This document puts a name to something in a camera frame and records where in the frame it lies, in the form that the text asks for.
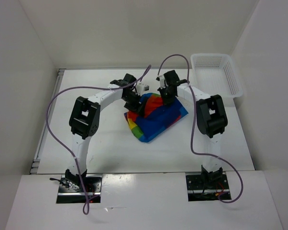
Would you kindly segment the rainbow striped shorts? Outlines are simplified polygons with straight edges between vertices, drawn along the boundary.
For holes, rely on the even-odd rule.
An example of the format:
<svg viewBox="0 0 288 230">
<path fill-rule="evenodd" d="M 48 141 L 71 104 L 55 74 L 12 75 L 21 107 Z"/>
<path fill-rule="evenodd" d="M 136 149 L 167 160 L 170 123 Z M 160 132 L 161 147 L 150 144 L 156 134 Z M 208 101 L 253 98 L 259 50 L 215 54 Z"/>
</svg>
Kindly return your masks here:
<svg viewBox="0 0 288 230">
<path fill-rule="evenodd" d="M 124 113 L 129 129 L 140 142 L 152 141 L 188 115 L 188 111 L 177 98 L 170 105 L 164 105 L 161 95 L 150 92 L 143 94 L 140 101 L 146 102 L 143 116 L 132 111 Z"/>
</svg>

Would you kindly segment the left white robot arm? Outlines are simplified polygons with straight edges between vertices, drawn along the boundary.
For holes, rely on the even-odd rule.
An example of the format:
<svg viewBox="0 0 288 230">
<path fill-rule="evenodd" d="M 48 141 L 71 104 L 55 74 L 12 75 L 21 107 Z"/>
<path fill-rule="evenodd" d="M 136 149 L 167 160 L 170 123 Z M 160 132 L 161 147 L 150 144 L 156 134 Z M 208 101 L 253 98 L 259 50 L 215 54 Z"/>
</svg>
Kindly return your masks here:
<svg viewBox="0 0 288 230">
<path fill-rule="evenodd" d="M 124 100 L 124 107 L 137 115 L 144 114 L 145 102 L 141 102 L 139 90 L 134 89 L 137 79 L 126 74 L 122 80 L 113 80 L 107 89 L 88 98 L 78 97 L 75 101 L 69 125 L 73 134 L 74 157 L 66 169 L 65 179 L 70 187 L 79 192 L 85 189 L 87 180 L 87 154 L 92 136 L 97 132 L 100 113 L 116 100 Z"/>
</svg>

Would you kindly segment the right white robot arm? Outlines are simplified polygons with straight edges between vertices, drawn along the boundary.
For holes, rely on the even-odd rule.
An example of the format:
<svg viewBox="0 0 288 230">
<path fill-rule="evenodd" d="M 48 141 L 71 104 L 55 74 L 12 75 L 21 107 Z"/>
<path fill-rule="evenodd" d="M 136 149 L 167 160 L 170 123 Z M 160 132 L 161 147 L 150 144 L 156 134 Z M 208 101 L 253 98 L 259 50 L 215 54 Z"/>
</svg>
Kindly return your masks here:
<svg viewBox="0 0 288 230">
<path fill-rule="evenodd" d="M 222 178 L 221 138 L 228 125 L 228 119 L 222 97 L 210 95 L 195 86 L 187 79 L 181 80 L 175 70 L 158 75 L 158 91 L 166 105 L 181 97 L 194 105 L 193 123 L 207 141 L 207 152 L 198 153 L 204 156 L 201 165 L 201 183 L 204 188 L 214 187 Z"/>
</svg>

